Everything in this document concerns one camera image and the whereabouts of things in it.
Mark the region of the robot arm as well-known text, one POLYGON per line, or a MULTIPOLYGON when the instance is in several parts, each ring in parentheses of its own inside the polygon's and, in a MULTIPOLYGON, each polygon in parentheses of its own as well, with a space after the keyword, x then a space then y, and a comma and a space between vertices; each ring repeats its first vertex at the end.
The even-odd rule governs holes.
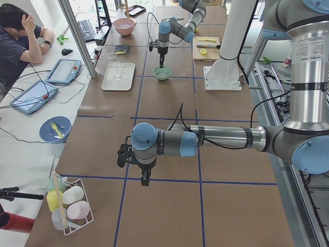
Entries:
POLYGON ((155 42, 155 47, 160 54, 160 68, 163 68, 165 55, 168 53, 170 34, 174 34, 185 42, 191 43, 195 36, 194 32, 197 26, 203 21, 207 13, 206 5, 201 0, 179 1, 179 6, 191 13, 192 17, 184 26, 178 22, 177 18, 172 16, 160 22, 158 28, 158 39, 155 42))
MULTIPOLYGON (((233 2, 228 17, 219 60, 204 72, 207 90, 235 90, 238 83, 239 56, 249 31, 258 1, 233 2)), ((160 22, 158 40, 150 47, 160 49, 160 65, 168 52, 170 34, 192 42, 197 25, 206 17, 202 1, 179 1, 179 6, 192 14, 186 26, 175 17, 160 22)), ((158 155, 194 156, 197 147, 210 144, 225 149, 253 148, 271 153, 295 168, 310 174, 328 171, 328 1, 265 1, 262 37, 265 40, 292 40, 290 92, 257 104, 250 115, 250 128, 187 125, 182 105, 173 123, 164 130, 143 122, 131 131, 131 145, 119 159, 131 156, 130 164, 142 170, 141 184, 148 186, 151 170, 158 155), (267 101, 290 96, 289 119, 283 126, 252 128, 256 107, 267 101)))

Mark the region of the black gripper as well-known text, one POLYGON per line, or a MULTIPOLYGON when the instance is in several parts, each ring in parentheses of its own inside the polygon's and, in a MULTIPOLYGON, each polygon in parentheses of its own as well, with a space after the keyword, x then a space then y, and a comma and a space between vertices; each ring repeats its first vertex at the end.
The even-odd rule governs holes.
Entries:
POLYGON ((165 61, 165 55, 168 53, 168 47, 158 47, 158 53, 160 54, 159 57, 159 67, 163 68, 164 61, 165 61))
POLYGON ((142 157, 141 154, 134 153, 135 163, 142 169, 141 184, 149 186, 151 169, 156 165, 157 155, 154 154, 149 157, 142 157))

